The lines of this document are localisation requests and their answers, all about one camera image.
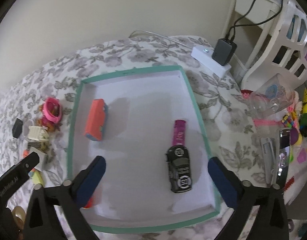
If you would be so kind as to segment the orange blue yellow toy gun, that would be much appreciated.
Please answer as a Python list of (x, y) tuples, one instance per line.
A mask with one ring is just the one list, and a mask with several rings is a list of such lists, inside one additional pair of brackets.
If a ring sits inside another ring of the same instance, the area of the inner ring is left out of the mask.
[(41, 172), (37, 169), (33, 168), (29, 172), (29, 177), (31, 178), (34, 185), (41, 184), (42, 186), (45, 186), (44, 179), (42, 178)]

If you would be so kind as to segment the cream slotted plastic holder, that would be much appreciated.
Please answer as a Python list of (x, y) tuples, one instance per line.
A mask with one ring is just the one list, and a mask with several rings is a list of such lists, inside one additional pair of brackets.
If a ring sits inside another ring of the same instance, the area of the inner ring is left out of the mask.
[(27, 135), (29, 140), (47, 142), (49, 140), (48, 132), (41, 126), (29, 126)]

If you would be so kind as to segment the black toy car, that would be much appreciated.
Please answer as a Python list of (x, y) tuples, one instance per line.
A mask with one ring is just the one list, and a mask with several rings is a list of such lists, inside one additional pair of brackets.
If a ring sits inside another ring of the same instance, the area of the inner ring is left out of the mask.
[(184, 193), (192, 189), (192, 174), (188, 149), (183, 145), (174, 145), (166, 152), (166, 162), (171, 191)]

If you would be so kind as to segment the white charger adapter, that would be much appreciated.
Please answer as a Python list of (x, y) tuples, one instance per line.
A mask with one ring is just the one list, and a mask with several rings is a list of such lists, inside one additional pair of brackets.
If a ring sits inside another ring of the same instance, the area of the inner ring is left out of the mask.
[(35, 169), (40, 172), (44, 171), (47, 165), (48, 155), (35, 147), (30, 147), (29, 153), (32, 152), (36, 153), (39, 157), (39, 163), (35, 166)]

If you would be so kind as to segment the gold patterned rectangular clip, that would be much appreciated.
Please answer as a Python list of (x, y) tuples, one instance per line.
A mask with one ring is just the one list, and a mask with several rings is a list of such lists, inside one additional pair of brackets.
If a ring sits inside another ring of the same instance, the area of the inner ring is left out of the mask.
[(31, 148), (36, 148), (39, 151), (46, 152), (49, 146), (46, 142), (30, 141), (27, 143), (27, 150), (30, 150)]

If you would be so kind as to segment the black smartphone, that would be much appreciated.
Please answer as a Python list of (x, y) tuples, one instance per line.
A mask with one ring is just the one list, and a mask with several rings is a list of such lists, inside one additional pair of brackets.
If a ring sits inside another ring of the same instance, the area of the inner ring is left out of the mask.
[(291, 129), (284, 128), (279, 131), (279, 168), (282, 170), (290, 162), (290, 132)]

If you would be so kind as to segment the black charger cube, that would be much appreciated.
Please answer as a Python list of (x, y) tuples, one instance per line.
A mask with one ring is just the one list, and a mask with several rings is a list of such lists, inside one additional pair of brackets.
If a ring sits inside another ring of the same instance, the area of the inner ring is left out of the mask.
[(17, 118), (12, 128), (12, 136), (18, 139), (22, 133), (22, 128), (23, 128), (23, 121)]

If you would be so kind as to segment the brown puppy toy figure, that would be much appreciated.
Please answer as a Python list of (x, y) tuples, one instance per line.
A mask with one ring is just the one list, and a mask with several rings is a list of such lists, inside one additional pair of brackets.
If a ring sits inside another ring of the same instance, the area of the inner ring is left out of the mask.
[(50, 111), (45, 108), (44, 104), (40, 105), (38, 110), (42, 112), (42, 116), (36, 119), (35, 124), (37, 126), (43, 127), (47, 132), (54, 132), (59, 130), (59, 123), (55, 123), (51, 121), (51, 118), (55, 117), (53, 115), (54, 111)]

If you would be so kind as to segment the white smartwatch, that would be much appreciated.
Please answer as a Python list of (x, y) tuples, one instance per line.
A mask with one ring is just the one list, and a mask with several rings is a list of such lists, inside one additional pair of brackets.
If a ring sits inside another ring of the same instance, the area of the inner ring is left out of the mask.
[(34, 126), (34, 121), (29, 119), (29, 120), (26, 120), (25, 122), (23, 122), (23, 126), (22, 126), (22, 135), (21, 135), (21, 138), (26, 140), (26, 141), (31, 141), (29, 138), (28, 138), (28, 134), (29, 134), (29, 130), (30, 130), (30, 126)]

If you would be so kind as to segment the floral grey white blanket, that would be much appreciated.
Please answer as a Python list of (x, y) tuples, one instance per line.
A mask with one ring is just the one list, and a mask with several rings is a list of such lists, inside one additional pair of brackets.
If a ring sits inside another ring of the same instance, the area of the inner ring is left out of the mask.
[(15, 120), (37, 120), (38, 108), (47, 97), (59, 98), (64, 107), (60, 127), (51, 136), (48, 166), (42, 173), (47, 185), (57, 186), (67, 175), (70, 121), (80, 82), (120, 70), (178, 65), (193, 89), (212, 154), (240, 179), (264, 186), (262, 153), (244, 97), (232, 76), (219, 78), (191, 57), (190, 50), (196, 45), (208, 47), (209, 43), (199, 36), (113, 40), (74, 50), (22, 74), (0, 101), (0, 176), (21, 160), (25, 147), (24, 139), (12, 136)]

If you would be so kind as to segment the teal rimmed white tray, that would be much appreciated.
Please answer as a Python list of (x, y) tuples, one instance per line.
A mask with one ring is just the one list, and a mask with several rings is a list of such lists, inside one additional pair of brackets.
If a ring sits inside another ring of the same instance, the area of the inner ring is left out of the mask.
[[(102, 141), (85, 136), (94, 99), (103, 99), (108, 107)], [(187, 122), (193, 187), (185, 193), (171, 191), (166, 162), (177, 119)], [(98, 155), (106, 160), (106, 172), (93, 206), (82, 210), (95, 231), (167, 231), (219, 214), (220, 197), (207, 171), (211, 150), (204, 122), (180, 66), (135, 68), (81, 81), (70, 124), (68, 177), (74, 178)]]

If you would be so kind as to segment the magenta tube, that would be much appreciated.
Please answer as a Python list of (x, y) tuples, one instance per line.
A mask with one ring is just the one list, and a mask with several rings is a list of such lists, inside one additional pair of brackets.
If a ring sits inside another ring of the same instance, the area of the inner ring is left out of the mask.
[(173, 146), (185, 145), (186, 142), (186, 120), (175, 120), (173, 132)]

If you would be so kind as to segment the clear glass cup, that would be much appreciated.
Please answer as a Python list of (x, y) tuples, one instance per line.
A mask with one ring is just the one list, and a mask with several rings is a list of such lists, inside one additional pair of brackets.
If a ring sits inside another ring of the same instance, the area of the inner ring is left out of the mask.
[(294, 98), (294, 91), (281, 74), (276, 74), (250, 94), (251, 112), (257, 119), (264, 119), (289, 107)]

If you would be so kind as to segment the white plastic basket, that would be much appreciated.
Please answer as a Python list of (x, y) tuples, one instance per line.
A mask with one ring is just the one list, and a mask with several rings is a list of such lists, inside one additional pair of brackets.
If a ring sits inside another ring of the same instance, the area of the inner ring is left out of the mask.
[(257, 90), (276, 74), (291, 89), (307, 80), (307, 15), (295, 0), (284, 0), (268, 45), (243, 77), (241, 88)]

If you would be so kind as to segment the black power adapter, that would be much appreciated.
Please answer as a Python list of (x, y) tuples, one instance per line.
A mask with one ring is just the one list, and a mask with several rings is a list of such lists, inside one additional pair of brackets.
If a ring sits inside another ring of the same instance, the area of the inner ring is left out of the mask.
[(237, 45), (227, 38), (221, 38), (212, 53), (212, 59), (221, 66), (228, 64), (236, 51)]

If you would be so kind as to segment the white power strip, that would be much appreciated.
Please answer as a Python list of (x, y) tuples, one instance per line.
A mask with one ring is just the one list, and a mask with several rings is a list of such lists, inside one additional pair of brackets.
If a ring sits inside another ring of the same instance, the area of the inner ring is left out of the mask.
[(208, 68), (219, 78), (225, 77), (231, 70), (231, 66), (226, 64), (224, 66), (212, 59), (213, 51), (202, 45), (197, 45), (192, 48), (191, 56)]

